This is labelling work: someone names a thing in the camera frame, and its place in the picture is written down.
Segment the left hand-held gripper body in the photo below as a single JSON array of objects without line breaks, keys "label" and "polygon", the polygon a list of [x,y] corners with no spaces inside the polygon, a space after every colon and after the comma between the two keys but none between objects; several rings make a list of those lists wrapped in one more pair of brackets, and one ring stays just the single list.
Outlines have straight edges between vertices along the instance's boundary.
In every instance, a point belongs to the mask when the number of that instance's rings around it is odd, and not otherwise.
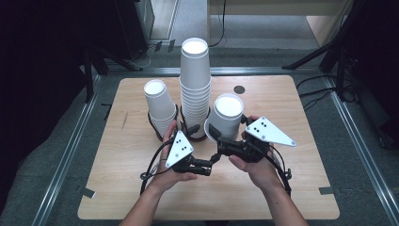
[{"label": "left hand-held gripper body", "polygon": [[173,139],[166,161],[166,168],[179,173],[194,173],[209,176],[212,171],[212,162],[195,158],[192,153],[194,147],[182,131],[178,131]]}]

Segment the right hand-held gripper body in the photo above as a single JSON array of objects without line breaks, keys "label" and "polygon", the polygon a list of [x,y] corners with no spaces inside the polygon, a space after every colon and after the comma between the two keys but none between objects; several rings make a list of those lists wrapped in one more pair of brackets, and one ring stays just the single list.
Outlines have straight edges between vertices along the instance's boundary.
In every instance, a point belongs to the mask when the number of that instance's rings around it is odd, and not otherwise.
[{"label": "right hand-held gripper body", "polygon": [[226,156],[235,155],[247,163],[257,163],[267,156],[270,144],[294,147],[296,142],[281,131],[265,116],[253,121],[247,118],[242,140],[217,138],[217,152]]}]

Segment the black double cup holder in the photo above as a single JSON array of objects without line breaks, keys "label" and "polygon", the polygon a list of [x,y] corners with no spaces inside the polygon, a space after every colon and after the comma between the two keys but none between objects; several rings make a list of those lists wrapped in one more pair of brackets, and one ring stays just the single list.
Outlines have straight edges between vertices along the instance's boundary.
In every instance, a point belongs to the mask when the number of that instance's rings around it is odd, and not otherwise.
[{"label": "black double cup holder", "polygon": [[[147,117],[149,120],[149,123],[153,130],[155,131],[156,137],[162,141],[163,140],[163,135],[167,131],[167,128],[171,124],[173,120],[176,120],[178,123],[178,127],[183,130],[183,132],[187,135],[188,130],[190,127],[188,126],[188,119],[182,112],[182,109],[175,105],[175,110],[172,115],[170,115],[167,119],[165,120],[157,120],[151,115],[151,112],[147,112]],[[194,133],[192,132],[189,136],[188,139],[194,142],[201,142],[207,138],[205,135],[205,129],[204,129],[204,122],[199,124],[200,129],[198,132]]]}]

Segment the white paper cup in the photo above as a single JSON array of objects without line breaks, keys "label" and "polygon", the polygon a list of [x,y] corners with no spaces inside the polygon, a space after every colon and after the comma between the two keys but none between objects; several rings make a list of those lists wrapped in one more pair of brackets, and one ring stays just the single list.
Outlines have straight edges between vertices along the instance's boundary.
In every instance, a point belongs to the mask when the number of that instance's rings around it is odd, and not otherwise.
[{"label": "white paper cup", "polygon": [[221,133],[221,136],[236,139],[243,111],[244,104],[237,95],[224,93],[218,96],[208,119],[204,123],[206,136],[215,142],[209,128],[209,125],[212,124]]}]

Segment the tall stack of white cups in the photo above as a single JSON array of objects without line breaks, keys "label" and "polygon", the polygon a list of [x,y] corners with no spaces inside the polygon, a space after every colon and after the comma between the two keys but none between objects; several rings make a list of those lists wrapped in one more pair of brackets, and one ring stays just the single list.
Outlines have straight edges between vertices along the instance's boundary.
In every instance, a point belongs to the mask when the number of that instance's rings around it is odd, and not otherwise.
[{"label": "tall stack of white cups", "polygon": [[190,38],[181,49],[181,111],[186,128],[198,125],[192,139],[205,136],[204,122],[210,111],[211,75],[209,48],[205,40]]}]

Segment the person's right hand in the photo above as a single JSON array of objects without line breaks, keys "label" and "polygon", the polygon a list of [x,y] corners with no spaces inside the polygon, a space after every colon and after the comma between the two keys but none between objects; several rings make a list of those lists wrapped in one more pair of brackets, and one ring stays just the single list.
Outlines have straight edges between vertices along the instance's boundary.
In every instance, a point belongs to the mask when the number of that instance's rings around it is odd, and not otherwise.
[{"label": "person's right hand", "polygon": [[263,193],[272,194],[277,189],[284,191],[275,167],[266,158],[258,163],[247,163],[238,156],[231,155],[229,160],[239,170],[246,172],[252,183]]}]

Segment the short stack of white cups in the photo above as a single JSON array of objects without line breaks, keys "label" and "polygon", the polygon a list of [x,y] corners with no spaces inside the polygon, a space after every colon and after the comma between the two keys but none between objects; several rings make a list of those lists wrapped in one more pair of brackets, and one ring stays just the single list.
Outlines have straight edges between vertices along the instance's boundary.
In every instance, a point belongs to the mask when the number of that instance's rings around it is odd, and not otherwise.
[{"label": "short stack of white cups", "polygon": [[144,86],[150,122],[160,137],[163,137],[178,109],[173,102],[166,84],[160,79],[153,79]]}]

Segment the black tape strip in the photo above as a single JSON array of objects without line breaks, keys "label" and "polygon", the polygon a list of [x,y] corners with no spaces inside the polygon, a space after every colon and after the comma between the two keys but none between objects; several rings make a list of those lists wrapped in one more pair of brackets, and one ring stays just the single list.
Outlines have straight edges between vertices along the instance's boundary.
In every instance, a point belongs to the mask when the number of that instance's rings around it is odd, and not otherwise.
[{"label": "black tape strip", "polygon": [[106,106],[107,107],[107,110],[106,110],[106,113],[105,113],[105,116],[104,116],[104,121],[107,121],[108,116],[109,116],[110,111],[111,111],[111,108],[112,108],[112,104],[101,103],[101,106]]}]

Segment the black tripod stand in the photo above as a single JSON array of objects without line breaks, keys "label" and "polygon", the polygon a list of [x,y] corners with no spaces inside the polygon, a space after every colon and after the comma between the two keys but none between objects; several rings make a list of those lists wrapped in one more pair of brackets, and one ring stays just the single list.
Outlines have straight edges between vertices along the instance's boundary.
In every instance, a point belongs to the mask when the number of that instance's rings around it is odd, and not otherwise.
[{"label": "black tripod stand", "polygon": [[296,70],[320,55],[324,55],[322,62],[319,65],[319,69],[321,72],[330,72],[335,64],[339,61],[340,54],[343,51],[345,43],[349,39],[350,31],[358,17],[359,9],[362,5],[361,1],[362,0],[353,0],[353,4],[349,13],[346,17],[341,18],[342,24],[339,27],[338,33],[331,41],[319,49],[311,52],[310,54],[302,57],[298,61],[282,66],[281,68],[283,70]]}]

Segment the black upright stand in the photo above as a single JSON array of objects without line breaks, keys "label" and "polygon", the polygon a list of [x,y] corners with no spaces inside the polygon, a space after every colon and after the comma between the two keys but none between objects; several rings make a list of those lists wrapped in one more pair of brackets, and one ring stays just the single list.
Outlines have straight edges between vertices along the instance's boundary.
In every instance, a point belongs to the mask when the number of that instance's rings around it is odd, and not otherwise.
[{"label": "black upright stand", "polygon": [[340,52],[340,56],[338,58],[338,70],[337,70],[337,79],[336,79],[336,93],[339,99],[344,101],[344,78],[345,78],[345,66],[346,66],[346,58],[347,53],[344,48],[342,48]]}]

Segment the light wooden desk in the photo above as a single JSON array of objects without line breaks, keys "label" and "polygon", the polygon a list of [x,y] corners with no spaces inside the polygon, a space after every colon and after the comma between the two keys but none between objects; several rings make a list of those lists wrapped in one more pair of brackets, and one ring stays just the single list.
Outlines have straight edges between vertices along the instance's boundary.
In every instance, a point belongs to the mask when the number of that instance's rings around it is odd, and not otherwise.
[{"label": "light wooden desk", "polygon": [[317,43],[325,45],[338,32],[354,0],[227,0],[227,15],[305,16]]}]

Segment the black cabinet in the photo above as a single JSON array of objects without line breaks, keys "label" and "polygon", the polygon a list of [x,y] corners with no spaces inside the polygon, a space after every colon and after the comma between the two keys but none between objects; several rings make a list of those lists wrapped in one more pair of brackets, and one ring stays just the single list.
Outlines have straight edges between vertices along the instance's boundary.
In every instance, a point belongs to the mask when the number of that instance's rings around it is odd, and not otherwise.
[{"label": "black cabinet", "polygon": [[149,48],[154,24],[152,0],[114,0],[120,18],[128,59]]}]

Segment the dark equipment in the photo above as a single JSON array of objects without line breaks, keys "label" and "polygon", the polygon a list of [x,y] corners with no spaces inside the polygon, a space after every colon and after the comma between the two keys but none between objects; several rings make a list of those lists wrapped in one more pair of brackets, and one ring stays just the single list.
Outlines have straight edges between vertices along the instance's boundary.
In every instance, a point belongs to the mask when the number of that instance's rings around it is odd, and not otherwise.
[{"label": "dark equipment", "polygon": [[355,91],[381,146],[399,150],[399,0],[355,0],[350,15]]}]

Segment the dark curtain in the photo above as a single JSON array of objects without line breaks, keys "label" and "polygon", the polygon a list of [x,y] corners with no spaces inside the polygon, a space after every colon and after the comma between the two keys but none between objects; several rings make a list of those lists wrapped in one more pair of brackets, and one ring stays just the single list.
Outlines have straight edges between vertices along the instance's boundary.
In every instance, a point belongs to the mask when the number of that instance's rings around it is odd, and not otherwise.
[{"label": "dark curtain", "polygon": [[86,88],[89,22],[105,0],[0,0],[0,215],[20,162]]}]

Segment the metal floor rail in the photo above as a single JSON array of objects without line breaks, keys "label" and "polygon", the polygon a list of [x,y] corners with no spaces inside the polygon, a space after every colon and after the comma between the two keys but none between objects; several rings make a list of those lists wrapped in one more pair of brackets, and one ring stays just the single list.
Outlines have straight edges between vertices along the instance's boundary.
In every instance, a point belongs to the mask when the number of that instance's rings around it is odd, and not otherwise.
[{"label": "metal floor rail", "polygon": [[[145,68],[138,71],[129,71],[124,68],[112,68],[109,74],[127,77],[175,77],[181,72],[180,68]],[[285,70],[282,67],[212,67],[212,76],[231,75],[279,75],[279,74],[320,73],[317,67],[304,67],[294,70]]]},{"label": "metal floor rail", "polygon": [[352,117],[347,103],[343,102],[336,92],[331,93],[331,99],[343,121],[344,127],[350,136],[357,151],[359,159],[371,181],[377,197],[392,226],[399,226],[399,201],[396,200],[393,192],[389,188],[382,171],[378,167],[375,159]]},{"label": "metal floor rail", "polygon": [[66,192],[62,191],[62,187],[67,178],[82,135],[84,134],[84,131],[87,127],[88,119],[97,101],[97,91],[101,87],[102,82],[103,79],[101,78],[101,76],[96,75],[93,85],[95,93],[92,97],[89,98],[89,100],[85,103],[83,107],[83,110],[79,116],[77,123],[75,124],[64,153],[62,154],[60,161],[57,165],[55,174],[46,189],[44,197],[40,203],[40,207],[32,221],[31,226],[46,226],[47,220],[51,216],[59,195],[66,195]]}]

